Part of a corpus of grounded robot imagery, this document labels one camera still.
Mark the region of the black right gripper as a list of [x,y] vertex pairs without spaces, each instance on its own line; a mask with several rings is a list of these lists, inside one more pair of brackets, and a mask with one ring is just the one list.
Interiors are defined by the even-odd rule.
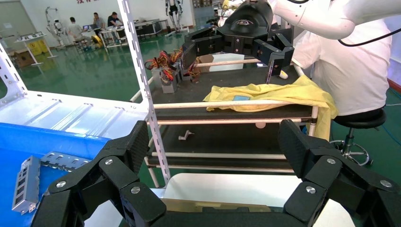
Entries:
[[273,12],[265,0],[246,0],[215,31],[203,28],[185,36],[181,64],[184,70],[195,63],[197,57],[227,52],[252,55],[268,66],[265,83],[279,76],[283,67],[289,66],[294,53],[293,32],[280,29],[271,32]]

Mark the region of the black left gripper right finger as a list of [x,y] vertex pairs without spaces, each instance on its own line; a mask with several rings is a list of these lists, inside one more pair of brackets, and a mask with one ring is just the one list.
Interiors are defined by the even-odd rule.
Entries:
[[284,212],[312,226],[328,200],[339,203],[365,227],[401,224],[400,186],[343,157],[327,140],[303,134],[291,120],[279,125],[279,148],[301,183]]

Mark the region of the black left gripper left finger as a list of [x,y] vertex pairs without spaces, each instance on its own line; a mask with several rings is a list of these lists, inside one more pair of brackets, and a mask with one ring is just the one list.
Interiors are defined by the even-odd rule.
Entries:
[[107,141],[92,161],[49,185],[31,225],[82,227],[106,201],[129,226],[153,225],[166,214],[166,205],[139,179],[148,142],[145,121],[138,121],[127,136]]

